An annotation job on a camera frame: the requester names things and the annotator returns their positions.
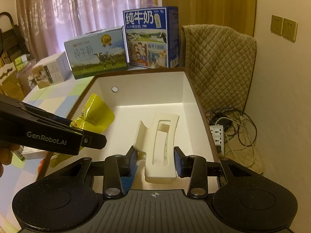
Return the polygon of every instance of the milk carton box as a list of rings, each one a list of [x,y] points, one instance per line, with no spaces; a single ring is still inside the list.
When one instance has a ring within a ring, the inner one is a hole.
[[[122,28],[91,32],[64,43],[76,79],[127,69]]]
[[[131,65],[178,66],[178,7],[125,10],[123,18]]]

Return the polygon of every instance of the electrical outlet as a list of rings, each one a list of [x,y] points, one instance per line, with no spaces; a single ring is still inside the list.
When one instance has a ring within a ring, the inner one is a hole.
[[[210,130],[214,139],[216,150],[224,155],[224,127],[222,125],[210,125]]]
[[[282,36],[290,41],[296,41],[298,23],[284,18]]]
[[[283,18],[279,16],[272,15],[271,17],[271,32],[282,36],[282,28],[283,28]]]

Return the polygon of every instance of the yellow snack package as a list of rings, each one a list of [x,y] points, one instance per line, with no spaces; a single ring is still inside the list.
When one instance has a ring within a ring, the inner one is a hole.
[[[81,116],[75,118],[70,126],[96,133],[104,132],[114,121],[114,113],[107,104],[96,94],[91,94]],[[57,153],[52,156],[50,166],[55,167],[60,162],[71,158],[72,155]]]

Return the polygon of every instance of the crosshair marking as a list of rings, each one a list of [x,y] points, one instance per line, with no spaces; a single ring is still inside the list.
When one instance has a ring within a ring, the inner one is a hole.
[[[159,195],[161,195],[161,194],[159,194],[159,193],[157,193],[157,192],[154,192],[154,193],[152,193],[151,194],[153,197],[158,197]]]

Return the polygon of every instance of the power strip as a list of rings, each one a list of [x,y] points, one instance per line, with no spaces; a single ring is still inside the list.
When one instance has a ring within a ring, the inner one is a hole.
[[[224,127],[222,125],[211,125],[210,130],[214,139],[216,150],[224,155]]]

